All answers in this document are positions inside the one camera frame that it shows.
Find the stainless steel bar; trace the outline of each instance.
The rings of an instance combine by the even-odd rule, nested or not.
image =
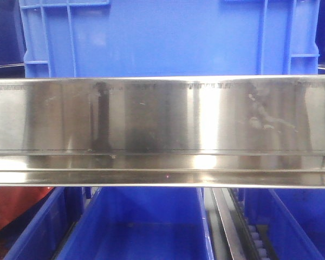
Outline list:
[[[229,245],[231,257],[233,260],[246,260],[235,224],[232,221],[230,211],[223,194],[224,191],[220,188],[214,188],[212,190],[225,231],[227,243]]]
[[[325,187],[325,76],[0,80],[0,185],[117,184]]]

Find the blue plastic crate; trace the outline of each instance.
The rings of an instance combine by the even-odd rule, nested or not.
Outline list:
[[[2,236],[14,239],[4,260],[50,260],[82,212],[81,188],[55,188],[18,238],[17,232],[22,231],[22,220],[26,216],[14,225],[15,230],[4,230]]]
[[[211,260],[201,189],[102,188],[57,259]]]
[[[20,0],[27,77],[314,74],[319,0]]]
[[[268,225],[280,260],[325,260],[325,190],[245,190],[249,224]]]
[[[23,27],[18,0],[0,0],[0,77],[24,75]]]

